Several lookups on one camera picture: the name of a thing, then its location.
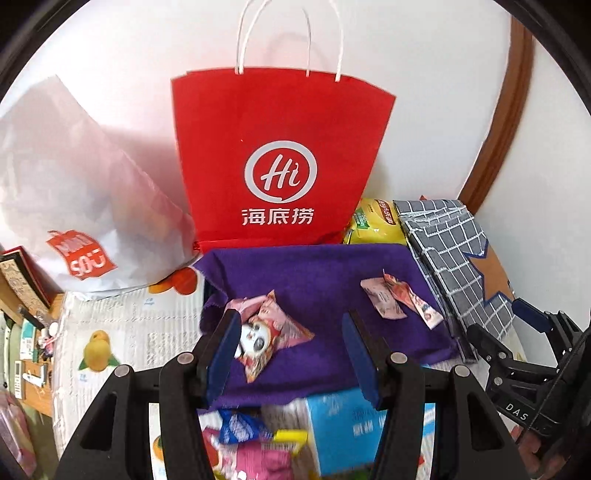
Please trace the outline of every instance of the gray checkered cloth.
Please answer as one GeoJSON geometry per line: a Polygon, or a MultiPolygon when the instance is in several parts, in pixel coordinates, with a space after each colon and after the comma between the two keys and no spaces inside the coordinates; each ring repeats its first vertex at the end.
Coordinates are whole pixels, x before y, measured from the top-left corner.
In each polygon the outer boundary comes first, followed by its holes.
{"type": "Polygon", "coordinates": [[[459,200],[395,201],[413,256],[444,313],[465,361],[476,359],[466,329],[482,325],[499,340],[511,326],[511,303],[483,301],[482,277],[464,253],[483,255],[486,235],[459,200]]]}

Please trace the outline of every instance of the white rope handle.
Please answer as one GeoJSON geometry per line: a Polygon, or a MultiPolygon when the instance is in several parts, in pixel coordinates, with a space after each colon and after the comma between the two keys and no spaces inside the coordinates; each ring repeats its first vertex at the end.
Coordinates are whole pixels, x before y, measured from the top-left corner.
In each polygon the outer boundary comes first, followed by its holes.
{"type": "MultiPolygon", "coordinates": [[[[244,37],[244,42],[242,43],[242,50],[240,52],[240,56],[238,58],[238,71],[237,73],[239,74],[243,74],[244,73],[244,57],[246,55],[246,45],[248,44],[248,39],[251,36],[252,30],[254,29],[254,26],[256,24],[256,21],[258,20],[258,18],[261,16],[261,12],[265,9],[265,7],[271,3],[273,0],[265,0],[261,6],[258,8],[258,10],[255,13],[254,18],[252,19],[252,22],[250,24],[250,26],[248,27],[248,31],[246,32],[246,36],[244,37]]],[[[244,21],[244,15],[246,13],[246,10],[248,9],[248,7],[250,6],[250,4],[254,2],[254,0],[248,0],[244,9],[242,10],[242,15],[241,15],[241,19],[240,19],[240,23],[239,23],[239,27],[238,27],[238,39],[240,38],[240,34],[242,32],[242,23],[244,21]]],[[[335,75],[335,82],[338,82],[340,80],[340,72],[341,72],[341,66],[343,63],[343,47],[345,44],[345,34],[343,31],[343,23],[341,22],[340,19],[340,14],[339,14],[339,9],[337,8],[334,0],[328,0],[328,2],[330,3],[330,6],[333,8],[337,21],[339,23],[339,31],[340,31],[340,47],[339,47],[339,60],[337,62],[337,66],[336,66],[336,75],[335,75]]],[[[306,15],[306,21],[308,23],[308,28],[310,28],[310,20],[308,18],[308,14],[307,12],[304,10],[304,14],[306,15]]],[[[311,46],[311,33],[308,36],[308,49],[309,49],[309,57],[308,57],[308,71],[306,73],[306,76],[309,75],[309,68],[310,68],[310,46],[311,46]]]]}
{"type": "MultiPolygon", "coordinates": [[[[234,67],[234,73],[238,74],[238,61],[240,58],[240,37],[242,35],[242,27],[244,26],[244,17],[246,15],[246,11],[252,5],[255,0],[247,0],[244,8],[242,8],[242,13],[240,14],[240,20],[238,21],[238,33],[236,34],[236,64],[234,67]]],[[[304,12],[304,16],[306,18],[306,27],[308,29],[308,63],[306,65],[306,76],[310,76],[310,50],[312,48],[312,29],[310,27],[310,17],[308,15],[308,11],[302,7],[302,11],[304,12]]]]}

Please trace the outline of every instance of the yellow package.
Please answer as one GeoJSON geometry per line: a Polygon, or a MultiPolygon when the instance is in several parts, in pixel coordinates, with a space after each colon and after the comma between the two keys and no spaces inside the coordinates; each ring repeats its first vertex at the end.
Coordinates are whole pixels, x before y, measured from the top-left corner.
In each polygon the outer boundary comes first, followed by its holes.
{"type": "Polygon", "coordinates": [[[406,245],[394,204],[378,199],[361,199],[343,243],[406,245]]]}
{"type": "Polygon", "coordinates": [[[289,450],[292,456],[296,456],[308,442],[308,432],[305,430],[277,430],[273,442],[284,443],[285,449],[289,450]]]}

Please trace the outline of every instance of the white plastic bag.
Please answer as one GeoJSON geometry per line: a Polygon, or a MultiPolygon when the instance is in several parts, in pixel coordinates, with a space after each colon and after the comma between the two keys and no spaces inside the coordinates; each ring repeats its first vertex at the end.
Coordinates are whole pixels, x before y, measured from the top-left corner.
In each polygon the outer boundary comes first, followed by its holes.
{"type": "Polygon", "coordinates": [[[23,245],[63,290],[158,282],[190,260],[193,241],[191,217],[57,77],[0,119],[0,244],[23,245]]]}

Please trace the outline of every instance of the purple cloth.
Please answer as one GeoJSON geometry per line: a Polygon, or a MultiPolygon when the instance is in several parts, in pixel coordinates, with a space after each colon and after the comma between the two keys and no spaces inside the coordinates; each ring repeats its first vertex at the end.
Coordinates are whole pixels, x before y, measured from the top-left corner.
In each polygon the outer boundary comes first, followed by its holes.
{"type": "Polygon", "coordinates": [[[230,377],[214,407],[285,404],[311,394],[357,385],[341,333],[343,314],[356,309],[374,336],[383,336],[395,352],[421,364],[457,355],[441,322],[433,330],[402,305],[408,318],[385,320],[359,283],[382,269],[409,283],[429,305],[437,303],[410,250],[398,244],[314,245],[219,249],[196,263],[217,291],[203,308],[201,328],[211,332],[229,300],[275,290],[281,308],[316,334],[313,340],[276,352],[259,377],[246,383],[244,366],[232,362],[230,377]]]}

